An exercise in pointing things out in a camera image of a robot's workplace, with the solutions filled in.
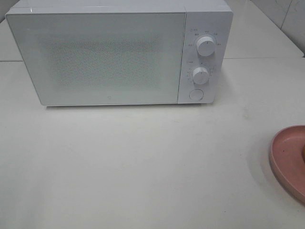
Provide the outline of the round white door button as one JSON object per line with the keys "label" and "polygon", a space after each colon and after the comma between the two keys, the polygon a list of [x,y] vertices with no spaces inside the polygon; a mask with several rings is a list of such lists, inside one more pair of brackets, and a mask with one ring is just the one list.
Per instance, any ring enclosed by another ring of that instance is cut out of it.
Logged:
{"label": "round white door button", "polygon": [[194,89],[190,92],[189,97],[191,100],[200,101],[203,99],[204,93],[200,89]]}

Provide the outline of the white microwave door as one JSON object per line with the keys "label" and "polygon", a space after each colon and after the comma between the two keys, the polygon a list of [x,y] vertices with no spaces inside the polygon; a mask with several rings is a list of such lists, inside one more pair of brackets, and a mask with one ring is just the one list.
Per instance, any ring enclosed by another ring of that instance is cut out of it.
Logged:
{"label": "white microwave door", "polygon": [[178,98],[184,13],[8,15],[42,105]]}

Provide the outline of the pink round plate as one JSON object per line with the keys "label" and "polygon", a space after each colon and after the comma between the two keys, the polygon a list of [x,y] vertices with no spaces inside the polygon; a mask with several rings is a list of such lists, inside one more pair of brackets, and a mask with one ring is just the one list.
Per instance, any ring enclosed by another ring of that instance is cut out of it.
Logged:
{"label": "pink round plate", "polygon": [[305,203],[305,126],[295,125],[282,129],[273,138],[269,161],[280,185],[298,202]]}

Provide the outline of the burger with lettuce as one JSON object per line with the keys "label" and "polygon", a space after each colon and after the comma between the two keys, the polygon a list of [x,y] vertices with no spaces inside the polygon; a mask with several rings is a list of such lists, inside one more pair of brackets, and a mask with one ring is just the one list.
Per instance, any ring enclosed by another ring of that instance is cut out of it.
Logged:
{"label": "burger with lettuce", "polygon": [[302,150],[302,159],[305,162],[305,146],[303,147],[303,150]]}

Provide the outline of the lower white timer knob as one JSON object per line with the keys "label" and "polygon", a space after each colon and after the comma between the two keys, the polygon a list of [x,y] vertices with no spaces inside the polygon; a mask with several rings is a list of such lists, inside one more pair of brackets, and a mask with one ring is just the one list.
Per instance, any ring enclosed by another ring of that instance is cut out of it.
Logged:
{"label": "lower white timer knob", "polygon": [[209,81],[210,71],[206,67],[195,68],[192,73],[192,78],[195,84],[205,84]]}

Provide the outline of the white microwave oven body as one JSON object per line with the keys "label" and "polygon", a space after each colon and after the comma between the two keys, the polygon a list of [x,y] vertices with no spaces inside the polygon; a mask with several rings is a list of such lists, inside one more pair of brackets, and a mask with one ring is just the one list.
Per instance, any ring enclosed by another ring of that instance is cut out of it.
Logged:
{"label": "white microwave oven body", "polygon": [[[223,0],[20,0],[9,9],[5,17],[7,20],[8,15],[15,14],[116,13],[184,13],[185,23],[178,98],[177,102],[172,104],[213,102],[233,20],[233,12]],[[207,34],[215,38],[216,49],[212,55],[202,57],[197,53],[196,41]],[[195,84],[192,78],[193,70],[198,67],[206,67],[210,71],[209,81],[202,85]],[[189,94],[194,89],[203,91],[202,100],[194,101],[190,99]]]}

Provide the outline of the upper white power knob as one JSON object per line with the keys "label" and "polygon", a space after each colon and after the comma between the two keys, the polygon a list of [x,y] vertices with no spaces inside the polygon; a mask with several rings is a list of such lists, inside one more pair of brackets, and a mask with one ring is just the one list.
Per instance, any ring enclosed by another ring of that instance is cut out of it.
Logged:
{"label": "upper white power knob", "polygon": [[212,35],[204,35],[196,41],[197,53],[202,57],[212,55],[216,49],[216,40]]}

